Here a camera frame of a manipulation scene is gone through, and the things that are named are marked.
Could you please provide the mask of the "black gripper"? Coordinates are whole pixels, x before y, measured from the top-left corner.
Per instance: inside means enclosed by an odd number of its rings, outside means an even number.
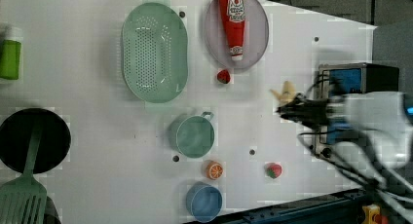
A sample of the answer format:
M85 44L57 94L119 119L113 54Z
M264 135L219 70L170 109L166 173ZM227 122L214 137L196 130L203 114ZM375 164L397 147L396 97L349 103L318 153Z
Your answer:
M277 113L282 119L301 124L312 130L328 126L326 115L326 99L310 100L301 93L291 101L277 108Z

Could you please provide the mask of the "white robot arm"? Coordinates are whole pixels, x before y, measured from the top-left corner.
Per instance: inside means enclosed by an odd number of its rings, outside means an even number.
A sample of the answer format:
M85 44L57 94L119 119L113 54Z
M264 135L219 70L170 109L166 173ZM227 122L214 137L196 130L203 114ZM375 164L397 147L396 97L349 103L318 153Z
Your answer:
M310 100L297 94L277 108L282 118L310 129L340 122L358 138L371 160L402 168L412 160L412 95L402 92L346 93Z

